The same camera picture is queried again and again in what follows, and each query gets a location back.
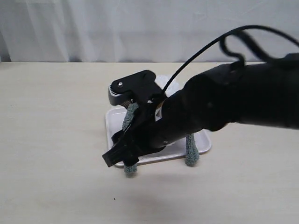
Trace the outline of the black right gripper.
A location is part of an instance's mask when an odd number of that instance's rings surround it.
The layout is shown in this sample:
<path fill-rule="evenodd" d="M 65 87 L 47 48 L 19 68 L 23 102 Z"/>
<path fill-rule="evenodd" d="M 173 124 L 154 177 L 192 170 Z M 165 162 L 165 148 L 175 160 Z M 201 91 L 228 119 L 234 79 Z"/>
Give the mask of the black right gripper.
<path fill-rule="evenodd" d="M 129 130 L 120 130 L 112 136 L 112 148 L 102 155 L 107 166 L 121 161 L 125 166 L 133 166 L 139 161 L 139 155 L 158 153 L 187 135 L 203 130 L 188 105 L 184 91 L 177 91 L 163 101 L 155 115 L 143 122 L 141 116 L 135 116 Z"/>

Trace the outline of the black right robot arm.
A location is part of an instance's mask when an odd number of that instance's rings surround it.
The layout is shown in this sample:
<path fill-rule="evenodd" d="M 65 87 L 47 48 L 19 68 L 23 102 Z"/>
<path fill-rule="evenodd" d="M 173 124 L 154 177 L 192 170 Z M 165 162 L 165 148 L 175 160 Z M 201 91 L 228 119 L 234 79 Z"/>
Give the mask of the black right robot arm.
<path fill-rule="evenodd" d="M 222 64 L 193 76 L 169 97 L 155 79 L 143 70 L 109 86 L 112 105 L 137 104 L 129 126 L 112 136 L 113 147 L 103 155 L 109 167 L 134 165 L 189 134 L 228 123 L 299 127 L 298 54 L 272 63 Z"/>

